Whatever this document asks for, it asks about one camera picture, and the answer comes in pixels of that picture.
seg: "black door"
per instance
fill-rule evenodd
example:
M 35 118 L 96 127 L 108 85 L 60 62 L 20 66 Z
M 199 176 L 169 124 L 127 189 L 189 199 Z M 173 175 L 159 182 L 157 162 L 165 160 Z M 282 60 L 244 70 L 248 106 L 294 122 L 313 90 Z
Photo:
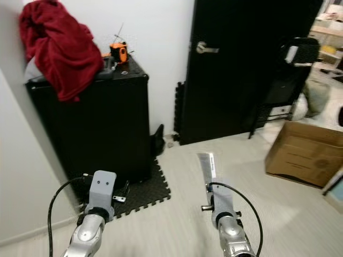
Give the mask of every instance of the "black door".
M 247 132 L 281 47 L 307 36 L 322 0 L 196 0 L 180 143 Z

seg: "black cable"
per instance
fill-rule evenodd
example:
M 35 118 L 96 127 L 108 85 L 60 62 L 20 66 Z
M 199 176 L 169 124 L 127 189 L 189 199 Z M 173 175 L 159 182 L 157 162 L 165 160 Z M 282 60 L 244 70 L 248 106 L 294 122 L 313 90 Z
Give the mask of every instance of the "black cable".
M 226 184 L 219 183 L 219 182 L 211 182 L 211 183 L 209 183 L 209 186 L 212 186 L 212 185 L 223 186 L 223 187 L 226 187 L 228 189 L 231 189 L 235 193 L 239 194 L 250 205 L 251 209 L 253 210 L 253 213 L 256 216 L 256 219 L 257 219 L 257 222 L 258 222 L 258 226 L 259 226 L 260 238 L 259 238 L 259 246 L 258 246 L 258 250 L 257 250 L 257 254 L 256 254 L 256 256 L 259 257 L 259 254 L 261 253 L 261 250 L 262 250 L 262 244 L 263 244 L 263 229 L 262 229 L 261 220 L 260 220 L 260 218 L 258 216 L 258 213 L 257 213 L 255 207 L 252 205 L 252 203 L 249 201 L 249 199 L 244 194 L 242 194 L 240 191 L 238 191 L 237 189 L 234 189 L 231 186 L 228 186 Z
M 56 197 L 58 196 L 58 194 L 60 193 L 60 191 L 62 191 L 63 188 L 65 188 L 66 186 L 68 186 L 70 183 L 76 181 L 76 180 L 84 180 L 86 179 L 86 177 L 78 177 L 78 178 L 73 178 L 71 180 L 69 180 L 68 182 L 64 183 L 54 194 L 50 205 L 49 205 L 49 211 L 48 211 L 48 235 L 49 235 L 49 256 L 53 257 L 53 232 L 51 229 L 51 211 L 53 210 L 53 205 L 55 202 Z

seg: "cardboard box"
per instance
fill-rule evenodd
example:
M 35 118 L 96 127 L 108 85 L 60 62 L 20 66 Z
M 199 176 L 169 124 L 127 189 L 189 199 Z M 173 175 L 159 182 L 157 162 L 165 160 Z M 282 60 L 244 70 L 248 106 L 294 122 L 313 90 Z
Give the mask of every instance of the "cardboard box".
M 343 132 L 285 122 L 266 159 L 266 173 L 324 187 L 343 164 Z

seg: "black foam mat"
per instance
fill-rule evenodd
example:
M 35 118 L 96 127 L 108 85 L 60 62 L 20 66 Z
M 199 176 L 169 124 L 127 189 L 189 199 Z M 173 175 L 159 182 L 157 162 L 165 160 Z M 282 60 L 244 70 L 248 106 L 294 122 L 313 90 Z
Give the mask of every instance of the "black foam mat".
M 123 214 L 129 215 L 133 210 L 137 212 L 148 208 L 150 203 L 154 206 L 158 202 L 170 199 L 170 189 L 157 160 L 152 164 L 151 173 L 150 179 L 129 186 L 125 203 L 115 203 L 115 217 L 120 218 Z M 114 190 L 114 195 L 123 194 L 123 188 Z

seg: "white floor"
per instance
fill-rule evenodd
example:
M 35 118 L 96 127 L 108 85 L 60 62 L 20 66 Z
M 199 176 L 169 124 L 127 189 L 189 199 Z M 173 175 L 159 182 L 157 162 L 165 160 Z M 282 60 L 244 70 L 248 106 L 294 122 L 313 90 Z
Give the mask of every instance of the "white floor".
M 322 118 L 332 120 L 343 103 L 343 89 L 333 88 Z M 271 177 L 264 172 L 264 157 L 282 122 L 269 123 L 248 140 L 247 134 L 166 149 L 159 162 L 171 189 L 171 199 L 106 225 L 96 256 L 176 257 L 222 256 L 218 233 L 211 224 L 203 175 L 195 153 L 214 152 L 220 176 L 242 191 L 255 205 L 264 228 L 261 256 L 342 256 L 343 216 L 321 196 L 320 190 Z M 239 196 L 244 228 L 256 251 L 259 232 L 256 219 Z M 54 256 L 68 246 L 75 223 L 54 230 Z M 0 256 L 48 256 L 48 237 L 0 248 Z

